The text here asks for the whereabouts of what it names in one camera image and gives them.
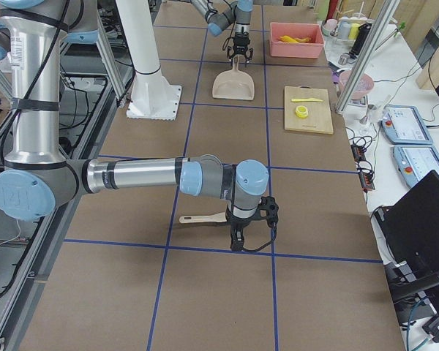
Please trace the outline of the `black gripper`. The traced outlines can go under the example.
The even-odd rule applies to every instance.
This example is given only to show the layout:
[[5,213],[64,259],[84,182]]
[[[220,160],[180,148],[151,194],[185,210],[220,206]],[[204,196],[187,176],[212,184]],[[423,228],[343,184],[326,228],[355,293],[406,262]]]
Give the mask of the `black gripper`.
[[233,47],[227,46],[227,57],[232,61],[235,55],[244,55],[244,65],[247,66],[253,59],[254,49],[249,48],[249,33],[236,32],[233,36]]
[[258,206],[250,211],[243,211],[229,205],[225,212],[226,222],[230,225],[230,249],[232,252],[242,252],[244,249],[244,228],[252,221],[266,220],[272,230],[273,238],[277,235],[279,206],[272,196],[262,196]]

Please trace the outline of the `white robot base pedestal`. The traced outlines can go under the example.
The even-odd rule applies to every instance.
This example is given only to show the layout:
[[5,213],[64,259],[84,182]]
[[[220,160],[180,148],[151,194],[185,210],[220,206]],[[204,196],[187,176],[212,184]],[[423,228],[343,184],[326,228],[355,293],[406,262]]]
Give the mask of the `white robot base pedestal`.
[[162,73],[149,4],[118,1],[117,6],[135,69],[127,116],[172,121],[182,87],[169,84]]

